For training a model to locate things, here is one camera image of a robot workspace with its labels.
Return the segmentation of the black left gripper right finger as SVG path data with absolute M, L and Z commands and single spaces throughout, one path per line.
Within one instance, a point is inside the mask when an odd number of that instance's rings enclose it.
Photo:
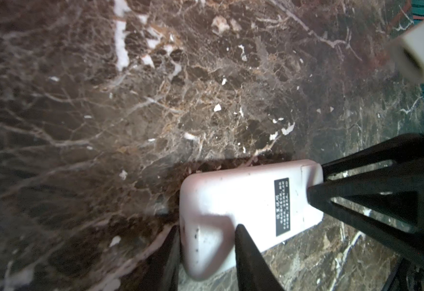
M 240 291 L 283 291 L 243 224 L 235 230 L 235 254 Z

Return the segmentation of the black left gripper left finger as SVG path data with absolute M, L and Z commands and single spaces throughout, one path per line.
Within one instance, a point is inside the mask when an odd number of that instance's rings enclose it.
M 180 227 L 173 226 L 153 254 L 146 273 L 132 291 L 177 291 L 180 267 Z

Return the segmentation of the white remote control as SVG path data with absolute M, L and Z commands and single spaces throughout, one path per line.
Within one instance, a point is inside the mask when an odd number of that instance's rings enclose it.
M 180 187 L 182 264 L 204 281 L 236 264 L 235 230 L 243 225 L 260 252 L 322 221 L 307 189 L 321 184 L 322 166 L 311 160 L 195 173 Z

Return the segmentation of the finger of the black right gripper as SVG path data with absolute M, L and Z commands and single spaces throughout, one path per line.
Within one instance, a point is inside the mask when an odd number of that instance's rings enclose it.
M 424 157 L 424 133 L 406 133 L 373 145 L 341 159 L 322 165 L 324 179 L 377 162 L 391 160 L 396 164 Z
M 310 187 L 307 199 L 424 269 L 424 173 L 329 181 Z

